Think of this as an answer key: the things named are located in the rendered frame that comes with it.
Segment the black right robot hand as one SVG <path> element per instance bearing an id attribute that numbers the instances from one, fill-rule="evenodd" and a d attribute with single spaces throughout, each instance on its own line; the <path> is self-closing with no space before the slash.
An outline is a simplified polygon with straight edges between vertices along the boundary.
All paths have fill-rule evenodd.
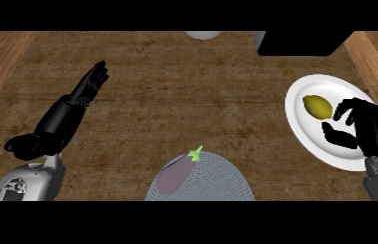
<path id="1" fill-rule="evenodd" d="M 366 157 L 378 156 L 378 105 L 359 98 L 344 99 L 337 106 L 334 120 L 338 121 L 350 111 L 345 125 L 354 126 L 356 135 L 335 130 L 329 123 L 322 123 L 326 141 L 350 149 L 360 149 Z"/>

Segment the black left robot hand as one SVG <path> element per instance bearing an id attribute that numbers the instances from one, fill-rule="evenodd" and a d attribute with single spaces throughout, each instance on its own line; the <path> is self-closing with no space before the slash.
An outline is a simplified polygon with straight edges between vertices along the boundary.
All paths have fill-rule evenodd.
<path id="1" fill-rule="evenodd" d="M 100 61 L 86 73 L 72 92 L 65 94 L 49 108 L 34 132 L 13 137 L 4 150 L 21 160 L 59 154 L 78 129 L 86 109 L 109 78 L 105 62 Z"/>

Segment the yellow lemon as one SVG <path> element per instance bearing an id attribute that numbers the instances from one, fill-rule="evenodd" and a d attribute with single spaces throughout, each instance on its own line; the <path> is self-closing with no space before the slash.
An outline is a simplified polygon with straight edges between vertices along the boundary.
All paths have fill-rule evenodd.
<path id="1" fill-rule="evenodd" d="M 319 95 L 306 95 L 303 97 L 303 104 L 307 113 L 316 119 L 323 120 L 332 117 L 332 105 Z"/>

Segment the white oval plate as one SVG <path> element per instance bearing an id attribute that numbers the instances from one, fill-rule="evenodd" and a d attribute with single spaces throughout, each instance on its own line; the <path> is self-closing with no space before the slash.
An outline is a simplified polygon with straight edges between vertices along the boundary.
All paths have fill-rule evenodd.
<path id="1" fill-rule="evenodd" d="M 304 108 L 303 98 L 317 95 L 325 98 L 337 109 L 344 99 L 359 98 L 374 102 L 365 92 L 343 79 L 313 74 L 301 77 L 291 85 L 285 97 L 285 114 L 292 132 L 310 153 L 326 164 L 347 171 L 365 170 L 365 156 L 360 149 L 350 149 L 331 144 L 323 135 L 322 123 L 328 122 L 332 128 L 356 135 L 354 126 L 345 125 L 350 112 L 341 116 L 338 121 L 332 119 L 316 119 Z"/>

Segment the black box appliance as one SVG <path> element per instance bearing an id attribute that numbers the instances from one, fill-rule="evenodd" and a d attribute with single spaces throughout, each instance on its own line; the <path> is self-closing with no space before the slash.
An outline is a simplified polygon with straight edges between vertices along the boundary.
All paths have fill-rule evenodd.
<path id="1" fill-rule="evenodd" d="M 255 31 L 260 56 L 329 56 L 351 31 Z"/>

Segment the purple eggplant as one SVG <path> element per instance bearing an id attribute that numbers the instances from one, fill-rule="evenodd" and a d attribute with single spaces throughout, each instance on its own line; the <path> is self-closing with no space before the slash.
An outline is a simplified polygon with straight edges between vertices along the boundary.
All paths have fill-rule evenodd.
<path id="1" fill-rule="evenodd" d="M 162 194 L 171 194 L 185 183 L 185 180 L 201 160 L 204 146 L 190 150 L 158 173 L 156 186 Z"/>

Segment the white round object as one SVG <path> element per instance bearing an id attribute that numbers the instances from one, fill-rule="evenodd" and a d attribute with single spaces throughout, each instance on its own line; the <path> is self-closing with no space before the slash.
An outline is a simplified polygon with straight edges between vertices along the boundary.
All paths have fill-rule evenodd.
<path id="1" fill-rule="evenodd" d="M 186 31 L 186 34 L 196 40 L 210 40 L 220 35 L 220 31 Z"/>

